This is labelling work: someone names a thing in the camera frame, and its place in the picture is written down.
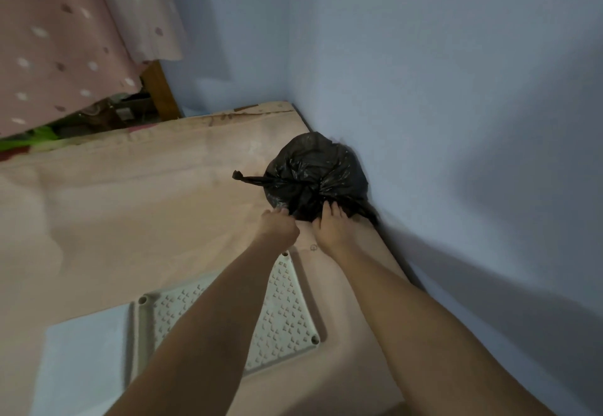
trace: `hand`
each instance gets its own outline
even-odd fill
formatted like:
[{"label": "hand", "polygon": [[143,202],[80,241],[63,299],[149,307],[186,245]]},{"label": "hand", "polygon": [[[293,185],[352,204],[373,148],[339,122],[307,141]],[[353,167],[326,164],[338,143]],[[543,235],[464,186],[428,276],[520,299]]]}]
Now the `hand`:
[{"label": "hand", "polygon": [[260,225],[254,241],[276,246],[279,252],[284,252],[293,246],[300,230],[293,216],[289,215],[287,208],[266,210],[260,216]]},{"label": "hand", "polygon": [[352,221],[343,209],[333,202],[323,204],[323,217],[314,219],[312,228],[320,249],[335,259],[337,252],[357,246]]}]

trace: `person's left hand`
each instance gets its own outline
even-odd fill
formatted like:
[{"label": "person's left hand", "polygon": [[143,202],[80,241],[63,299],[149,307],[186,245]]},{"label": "person's left hand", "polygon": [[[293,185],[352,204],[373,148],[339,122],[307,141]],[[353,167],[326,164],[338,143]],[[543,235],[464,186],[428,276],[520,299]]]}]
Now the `person's left hand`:
[{"label": "person's left hand", "polygon": [[287,208],[275,208],[266,210],[260,216],[260,224],[256,233],[255,241],[274,245],[283,252],[295,244],[300,230],[297,228],[295,219],[289,215]]}]

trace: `green object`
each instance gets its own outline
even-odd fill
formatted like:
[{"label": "green object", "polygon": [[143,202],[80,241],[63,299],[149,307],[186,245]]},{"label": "green object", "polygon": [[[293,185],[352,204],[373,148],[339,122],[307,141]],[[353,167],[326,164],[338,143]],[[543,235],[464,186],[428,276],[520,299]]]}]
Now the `green object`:
[{"label": "green object", "polygon": [[0,140],[0,151],[8,149],[20,148],[22,146],[34,146],[43,142],[58,140],[58,136],[48,125],[42,125],[35,129],[23,132],[22,134],[13,135]]}]

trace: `brown wood panel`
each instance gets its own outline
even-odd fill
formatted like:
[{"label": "brown wood panel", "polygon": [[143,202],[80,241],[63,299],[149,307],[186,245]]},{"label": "brown wood panel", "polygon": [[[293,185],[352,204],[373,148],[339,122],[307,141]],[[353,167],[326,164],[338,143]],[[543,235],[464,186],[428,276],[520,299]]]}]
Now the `brown wood panel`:
[{"label": "brown wood panel", "polygon": [[181,116],[176,100],[172,95],[170,86],[163,75],[161,63],[153,61],[140,76],[145,89],[151,94],[155,108],[161,116],[162,121],[178,119]]}]

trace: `person's left arm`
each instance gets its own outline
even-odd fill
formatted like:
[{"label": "person's left arm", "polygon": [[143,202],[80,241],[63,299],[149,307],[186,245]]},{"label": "person's left arm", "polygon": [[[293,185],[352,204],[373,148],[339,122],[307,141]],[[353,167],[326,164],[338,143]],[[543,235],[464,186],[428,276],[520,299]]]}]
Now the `person's left arm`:
[{"label": "person's left arm", "polygon": [[266,210],[253,243],[201,294],[106,416],[225,415],[247,360],[268,278],[299,229]]}]

